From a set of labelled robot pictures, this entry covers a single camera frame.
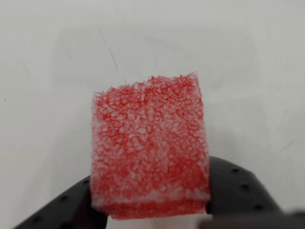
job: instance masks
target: black plastic part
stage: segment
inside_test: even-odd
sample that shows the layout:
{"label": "black plastic part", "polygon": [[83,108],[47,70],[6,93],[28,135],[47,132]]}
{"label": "black plastic part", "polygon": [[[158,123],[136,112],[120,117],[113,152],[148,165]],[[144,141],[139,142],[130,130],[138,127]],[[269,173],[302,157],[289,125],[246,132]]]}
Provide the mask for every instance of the black plastic part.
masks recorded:
{"label": "black plastic part", "polygon": [[214,218],[281,210],[255,175],[226,160],[210,157],[211,201],[207,213]]}
{"label": "black plastic part", "polygon": [[284,214],[259,214],[225,217],[201,222],[199,229],[304,229],[305,218]]}
{"label": "black plastic part", "polygon": [[15,229],[106,228],[107,215],[91,208],[89,180],[81,180]]}
{"label": "black plastic part", "polygon": [[[90,177],[81,180],[15,229],[106,228],[107,215],[91,208],[89,180]],[[210,189],[212,198],[207,213],[213,214],[214,219],[233,214],[281,214],[254,174],[213,156],[210,157]]]}

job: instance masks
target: white table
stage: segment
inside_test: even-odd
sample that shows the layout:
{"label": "white table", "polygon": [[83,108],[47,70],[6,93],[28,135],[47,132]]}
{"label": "white table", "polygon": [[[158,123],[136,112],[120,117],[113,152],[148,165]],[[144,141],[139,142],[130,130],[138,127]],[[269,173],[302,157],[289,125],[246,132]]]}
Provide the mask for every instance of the white table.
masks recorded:
{"label": "white table", "polygon": [[211,155],[305,207],[304,22],[303,0],[0,0],[0,228],[90,174],[93,91],[191,71]]}

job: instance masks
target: sponge surface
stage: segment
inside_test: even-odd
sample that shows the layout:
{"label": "sponge surface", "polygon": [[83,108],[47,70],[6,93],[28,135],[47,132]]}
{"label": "sponge surface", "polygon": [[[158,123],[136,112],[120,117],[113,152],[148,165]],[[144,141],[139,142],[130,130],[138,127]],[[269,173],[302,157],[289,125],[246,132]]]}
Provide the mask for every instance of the sponge surface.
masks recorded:
{"label": "sponge surface", "polygon": [[209,160],[198,77],[95,93],[92,206],[117,219],[203,213]]}

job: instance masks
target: red sponge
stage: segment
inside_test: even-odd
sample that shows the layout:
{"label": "red sponge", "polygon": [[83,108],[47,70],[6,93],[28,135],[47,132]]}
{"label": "red sponge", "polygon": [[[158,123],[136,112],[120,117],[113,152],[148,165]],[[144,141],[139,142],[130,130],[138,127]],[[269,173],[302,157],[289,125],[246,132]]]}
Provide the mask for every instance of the red sponge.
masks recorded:
{"label": "red sponge", "polygon": [[96,93],[92,206],[117,219],[202,213],[209,160],[198,77],[151,77]]}

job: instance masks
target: white background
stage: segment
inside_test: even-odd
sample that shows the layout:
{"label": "white background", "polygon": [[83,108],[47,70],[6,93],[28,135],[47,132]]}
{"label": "white background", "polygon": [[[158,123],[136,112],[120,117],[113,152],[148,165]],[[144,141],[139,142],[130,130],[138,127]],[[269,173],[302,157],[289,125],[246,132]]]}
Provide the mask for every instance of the white background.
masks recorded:
{"label": "white background", "polygon": [[89,175],[93,91],[191,71],[211,155],[304,208],[304,42],[303,0],[0,0],[0,228]]}

